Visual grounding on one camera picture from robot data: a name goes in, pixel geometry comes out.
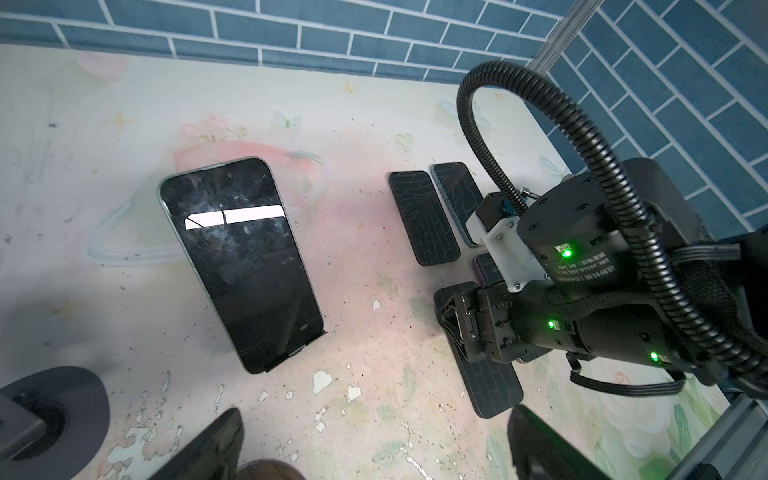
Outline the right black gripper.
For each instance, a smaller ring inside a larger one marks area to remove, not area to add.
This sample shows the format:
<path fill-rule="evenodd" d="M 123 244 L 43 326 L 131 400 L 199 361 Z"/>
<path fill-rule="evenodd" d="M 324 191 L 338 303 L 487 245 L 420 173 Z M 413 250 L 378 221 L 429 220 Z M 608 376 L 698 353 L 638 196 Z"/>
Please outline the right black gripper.
<path fill-rule="evenodd" d="M 511 292 L 502 283 L 457 285 L 436 301 L 437 320 L 470 363 L 528 362 L 552 350 L 576 353 L 575 324 L 565 318 L 559 289 L 532 281 Z"/>

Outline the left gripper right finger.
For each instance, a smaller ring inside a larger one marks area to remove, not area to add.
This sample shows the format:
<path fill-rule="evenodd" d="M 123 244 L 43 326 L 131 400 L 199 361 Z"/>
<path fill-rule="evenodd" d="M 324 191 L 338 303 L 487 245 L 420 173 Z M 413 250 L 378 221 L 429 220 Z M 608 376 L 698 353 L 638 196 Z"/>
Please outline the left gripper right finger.
<path fill-rule="evenodd" d="M 512 463 L 519 479 L 608 479 L 525 405 L 511 411 L 508 439 Z"/>

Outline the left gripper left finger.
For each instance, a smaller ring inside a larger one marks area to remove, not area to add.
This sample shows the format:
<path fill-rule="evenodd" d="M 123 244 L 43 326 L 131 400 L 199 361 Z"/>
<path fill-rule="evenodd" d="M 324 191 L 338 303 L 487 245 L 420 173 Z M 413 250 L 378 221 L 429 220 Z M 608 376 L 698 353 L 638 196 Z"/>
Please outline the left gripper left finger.
<path fill-rule="evenodd" d="M 150 479 L 234 479 L 244 433 L 240 410 L 229 408 Z"/>

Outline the black phone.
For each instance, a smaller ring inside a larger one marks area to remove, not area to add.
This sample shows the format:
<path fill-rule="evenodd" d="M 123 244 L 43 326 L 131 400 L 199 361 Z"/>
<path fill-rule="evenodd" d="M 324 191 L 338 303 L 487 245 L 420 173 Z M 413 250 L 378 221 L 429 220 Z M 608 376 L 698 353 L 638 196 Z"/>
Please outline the black phone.
<path fill-rule="evenodd" d="M 423 267 L 457 261 L 461 250 L 425 171 L 395 171 L 388 184 L 416 261 Z"/>
<path fill-rule="evenodd" d="M 488 359 L 468 362 L 454 341 L 448 341 L 473 409 L 480 418 L 491 419 L 523 401 L 523 389 L 511 364 Z"/>
<path fill-rule="evenodd" d="M 159 199 L 245 370 L 274 369 L 325 333 L 268 164 L 172 175 Z"/>
<path fill-rule="evenodd" d="M 462 162 L 448 162 L 433 164 L 431 174 L 465 244 L 477 248 L 466 227 L 483 200 L 472 173 Z"/>

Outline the purple-grey phone stand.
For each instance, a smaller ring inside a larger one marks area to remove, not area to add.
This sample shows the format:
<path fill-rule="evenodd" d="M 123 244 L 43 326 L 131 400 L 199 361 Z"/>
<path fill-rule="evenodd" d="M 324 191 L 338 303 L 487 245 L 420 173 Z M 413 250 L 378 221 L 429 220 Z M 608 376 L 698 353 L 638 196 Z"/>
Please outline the purple-grey phone stand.
<path fill-rule="evenodd" d="M 72 479 L 95 457 L 110 425 L 102 380 L 60 366 L 1 388 L 1 477 Z"/>

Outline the purple-edged phone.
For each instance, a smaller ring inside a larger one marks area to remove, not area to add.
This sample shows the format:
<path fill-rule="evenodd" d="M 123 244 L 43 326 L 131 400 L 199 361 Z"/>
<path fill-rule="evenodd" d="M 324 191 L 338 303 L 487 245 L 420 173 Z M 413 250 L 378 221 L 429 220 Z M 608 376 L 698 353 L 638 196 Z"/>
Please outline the purple-edged phone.
<path fill-rule="evenodd" d="M 489 253 L 482 253 L 472 260 L 473 270 L 480 285 L 493 285 L 503 282 L 504 278 Z"/>

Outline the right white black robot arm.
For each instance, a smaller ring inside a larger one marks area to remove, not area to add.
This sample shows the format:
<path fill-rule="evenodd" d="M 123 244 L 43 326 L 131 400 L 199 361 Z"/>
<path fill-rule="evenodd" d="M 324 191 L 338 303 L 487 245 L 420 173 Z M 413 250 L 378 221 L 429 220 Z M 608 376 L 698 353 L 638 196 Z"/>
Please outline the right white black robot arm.
<path fill-rule="evenodd" d="M 767 396 L 767 233 L 718 241 L 650 159 L 626 170 L 652 214 L 671 271 L 704 318 L 684 326 L 664 311 L 598 182 L 571 175 L 514 217 L 498 195 L 473 214 L 497 281 L 437 292 L 437 319 L 462 364 L 566 354 L 571 381 L 623 397 L 671 396 L 687 375 Z"/>

